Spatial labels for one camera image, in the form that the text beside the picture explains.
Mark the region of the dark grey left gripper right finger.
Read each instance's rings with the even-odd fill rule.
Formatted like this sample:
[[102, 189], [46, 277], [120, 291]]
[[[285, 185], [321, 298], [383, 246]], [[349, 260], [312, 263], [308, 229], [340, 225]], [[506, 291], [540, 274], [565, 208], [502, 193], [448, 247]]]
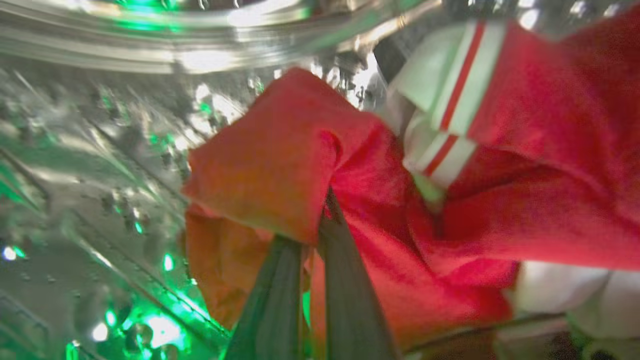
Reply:
[[333, 189], [318, 224], [324, 262], [326, 358], [399, 360], [393, 335]]

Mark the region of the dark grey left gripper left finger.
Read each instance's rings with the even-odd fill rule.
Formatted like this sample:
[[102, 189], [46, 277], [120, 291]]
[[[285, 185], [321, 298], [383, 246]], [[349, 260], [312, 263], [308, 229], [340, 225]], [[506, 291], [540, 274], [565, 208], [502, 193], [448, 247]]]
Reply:
[[303, 246], [277, 235], [233, 331], [226, 360], [302, 360]]

